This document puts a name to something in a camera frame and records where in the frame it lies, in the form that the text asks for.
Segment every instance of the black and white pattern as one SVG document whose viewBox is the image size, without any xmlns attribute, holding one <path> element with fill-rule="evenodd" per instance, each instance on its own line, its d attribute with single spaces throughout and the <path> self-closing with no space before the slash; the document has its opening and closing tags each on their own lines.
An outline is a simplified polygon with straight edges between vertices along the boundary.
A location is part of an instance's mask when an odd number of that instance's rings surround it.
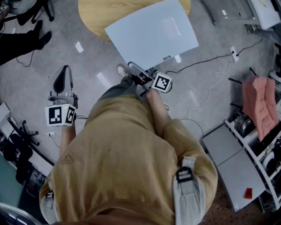
<svg viewBox="0 0 281 225">
<path fill-rule="evenodd" d="M 72 123 L 72 120 L 74 117 L 74 112 L 75 112 L 74 108 L 72 108 L 72 107 L 68 108 L 68 112 L 67 112 L 67 116 L 66 116 L 66 120 L 65 120 L 66 123 Z"/>
<path fill-rule="evenodd" d="M 156 83 L 155 83 L 155 87 L 165 91 L 166 88 L 168 87 L 168 83 L 169 83 L 169 79 L 158 76 Z"/>
<path fill-rule="evenodd" d="M 62 123 L 61 106 L 49 108 L 49 124 Z"/>
</svg>

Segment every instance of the white cable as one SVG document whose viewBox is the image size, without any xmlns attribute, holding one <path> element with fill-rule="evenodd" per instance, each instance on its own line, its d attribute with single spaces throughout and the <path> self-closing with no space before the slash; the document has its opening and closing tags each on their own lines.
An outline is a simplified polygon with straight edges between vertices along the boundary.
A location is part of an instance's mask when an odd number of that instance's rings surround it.
<svg viewBox="0 0 281 225">
<path fill-rule="evenodd" d="M 222 69 L 221 67 L 219 68 L 219 71 L 216 72 L 216 77 L 219 78 L 218 82 L 217 82 L 215 85 L 213 85 L 213 86 L 211 86 L 211 87 L 209 88 L 207 100 L 206 100 L 205 102 L 203 102 L 203 104 L 202 104 L 199 108 L 190 108 L 190 109 L 189 109 L 189 118 L 188 118 L 188 120 L 190 120 L 190 118 L 191 118 L 191 111 L 192 111 L 193 109 L 201 109 L 201 108 L 207 103 L 207 101 L 209 100 L 209 97 L 210 97 L 211 89 L 212 89 L 213 87 L 215 87 L 216 85 L 218 85 L 219 82 L 220 82 L 220 79 L 221 79 L 225 74 L 227 74 L 227 72 L 229 71 L 229 68 L 230 68 L 230 65 L 231 65 L 232 60 L 233 60 L 233 59 L 231 59 L 231 60 L 229 61 L 229 63 L 228 63 L 228 68 L 227 68 L 227 70 L 226 70 L 225 72 L 223 71 L 223 69 Z"/>
</svg>

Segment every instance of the power strip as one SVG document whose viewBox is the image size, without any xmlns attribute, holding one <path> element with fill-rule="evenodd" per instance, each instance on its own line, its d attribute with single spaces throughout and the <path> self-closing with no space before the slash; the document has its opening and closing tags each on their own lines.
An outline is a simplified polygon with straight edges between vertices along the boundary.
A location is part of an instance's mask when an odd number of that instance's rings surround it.
<svg viewBox="0 0 281 225">
<path fill-rule="evenodd" d="M 236 51 L 235 47 L 234 47 L 234 46 L 231 46 L 231 47 L 230 47 L 230 51 L 231 51 L 231 52 L 234 52 L 234 53 L 232 53 L 232 57 L 233 57 L 233 59 L 234 59 L 234 62 L 238 62 L 239 57 L 237 56 L 237 51 Z"/>
</svg>

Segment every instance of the black shoe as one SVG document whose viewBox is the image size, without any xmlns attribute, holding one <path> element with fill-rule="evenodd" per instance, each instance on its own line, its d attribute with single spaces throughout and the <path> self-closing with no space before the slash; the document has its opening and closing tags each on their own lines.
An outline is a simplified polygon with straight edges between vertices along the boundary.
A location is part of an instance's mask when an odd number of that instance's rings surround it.
<svg viewBox="0 0 281 225">
<path fill-rule="evenodd" d="M 49 31 L 43 37 L 41 37 L 38 40 L 38 48 L 37 49 L 41 50 L 44 47 L 44 45 L 47 44 L 51 40 L 51 37 L 52 37 L 51 31 Z"/>
<path fill-rule="evenodd" d="M 38 37 L 39 37 L 39 32 L 40 30 L 42 29 L 42 25 L 43 25 L 43 20 L 39 20 L 36 25 L 35 25 L 35 28 L 34 28 L 34 32 L 35 34 L 38 34 Z"/>
</svg>

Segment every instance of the red object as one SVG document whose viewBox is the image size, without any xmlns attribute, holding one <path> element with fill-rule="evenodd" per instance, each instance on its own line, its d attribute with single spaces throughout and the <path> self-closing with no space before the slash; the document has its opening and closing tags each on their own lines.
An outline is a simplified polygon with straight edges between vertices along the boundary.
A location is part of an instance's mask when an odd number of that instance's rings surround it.
<svg viewBox="0 0 281 225">
<path fill-rule="evenodd" d="M 246 198 L 246 199 L 252 199 L 253 198 L 253 189 L 252 188 L 246 189 L 244 198 Z"/>
</svg>

